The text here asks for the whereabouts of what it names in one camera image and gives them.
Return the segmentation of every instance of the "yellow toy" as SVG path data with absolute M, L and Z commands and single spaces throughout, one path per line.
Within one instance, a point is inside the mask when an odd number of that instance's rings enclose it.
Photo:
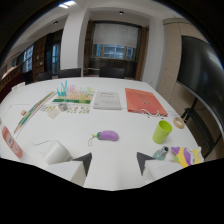
M 171 150 L 176 155 L 174 157 L 174 160 L 184 168 L 204 162 L 204 158 L 201 154 L 201 147 L 198 147 L 197 149 L 188 149 L 185 147 L 171 147 Z

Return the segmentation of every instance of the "small figurine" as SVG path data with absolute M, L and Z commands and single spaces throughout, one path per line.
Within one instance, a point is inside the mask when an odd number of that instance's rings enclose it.
M 162 149 L 157 150 L 154 153 L 153 158 L 155 158 L 157 160 L 164 160 L 168 152 L 169 152 L 169 148 L 166 146 L 163 146 Z
M 111 140 L 111 141 L 118 140 L 118 134 L 115 131 L 101 131 L 98 132 L 97 135 L 92 134 L 92 136 L 93 137 L 88 142 L 89 146 L 92 145 L 93 138 L 98 138 L 99 140 Z
M 174 157 L 174 160 L 184 168 L 204 162 L 204 158 L 201 154 L 201 147 L 198 147 L 197 149 L 188 149 L 185 147 L 171 147 L 171 150 L 176 155 Z

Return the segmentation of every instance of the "window blind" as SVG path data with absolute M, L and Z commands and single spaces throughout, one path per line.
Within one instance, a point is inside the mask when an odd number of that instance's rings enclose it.
M 96 24 L 93 44 L 110 44 L 136 48 L 138 28 L 120 24 Z

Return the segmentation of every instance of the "orange paper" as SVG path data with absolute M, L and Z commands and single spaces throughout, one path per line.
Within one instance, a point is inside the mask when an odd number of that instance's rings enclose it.
M 125 88 L 128 112 L 141 113 L 141 109 L 147 110 L 150 114 L 167 116 L 167 112 L 156 99 L 153 93 L 136 89 Z

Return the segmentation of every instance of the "bottle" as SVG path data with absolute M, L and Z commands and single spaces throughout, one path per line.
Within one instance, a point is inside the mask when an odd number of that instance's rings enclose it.
M 7 127 L 5 127 L 2 123 L 2 120 L 0 118 L 0 127 L 2 130 L 2 136 L 6 142 L 6 144 L 9 146 L 9 148 L 13 151 L 13 153 L 20 158 L 22 156 L 22 149 L 19 147 L 19 145 L 16 143 L 12 135 L 10 134 Z

